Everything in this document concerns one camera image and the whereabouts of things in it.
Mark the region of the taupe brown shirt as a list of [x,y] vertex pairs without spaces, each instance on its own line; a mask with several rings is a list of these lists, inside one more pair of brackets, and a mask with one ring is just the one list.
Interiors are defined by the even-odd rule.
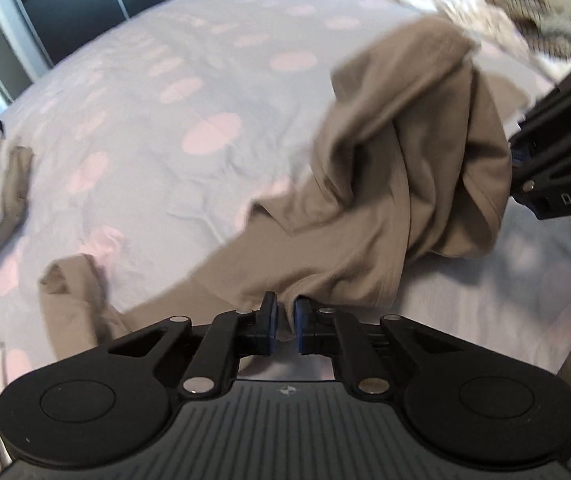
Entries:
[[509,105],[499,77],[474,64],[474,42],[436,16],[395,30],[340,67],[310,154],[310,176],[251,207],[241,234],[189,278],[126,313],[104,293],[88,255],[51,263],[39,283],[58,359],[175,315],[206,324],[256,309],[386,307],[425,255],[470,258],[494,247],[509,200]]

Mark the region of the white crumpled clothes pile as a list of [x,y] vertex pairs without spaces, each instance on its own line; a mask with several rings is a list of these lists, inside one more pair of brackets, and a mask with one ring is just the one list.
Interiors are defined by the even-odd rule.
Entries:
[[485,0],[397,0],[424,13],[439,14],[453,24],[491,41],[522,61],[534,62],[531,49],[504,10]]

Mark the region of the striped dark garment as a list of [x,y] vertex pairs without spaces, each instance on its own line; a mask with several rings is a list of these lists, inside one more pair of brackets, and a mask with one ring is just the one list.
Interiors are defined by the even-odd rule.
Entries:
[[485,0],[508,15],[528,47],[559,60],[571,60],[571,17],[546,0]]

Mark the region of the grey pink-dotted bed cover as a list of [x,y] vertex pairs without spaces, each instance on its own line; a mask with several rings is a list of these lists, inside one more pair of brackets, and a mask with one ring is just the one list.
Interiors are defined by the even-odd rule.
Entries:
[[[25,219],[0,252],[0,342],[35,366],[61,360],[39,295],[57,260],[92,257],[120,313],[189,278],[257,200],[310,176],[333,74],[428,16],[394,0],[170,0],[69,56],[2,116],[34,157]],[[475,66],[505,81],[493,97],[510,106],[508,140],[549,84],[468,37]],[[571,352],[571,217],[540,221],[509,197],[488,254],[425,255],[392,304],[339,307],[556,372]]]

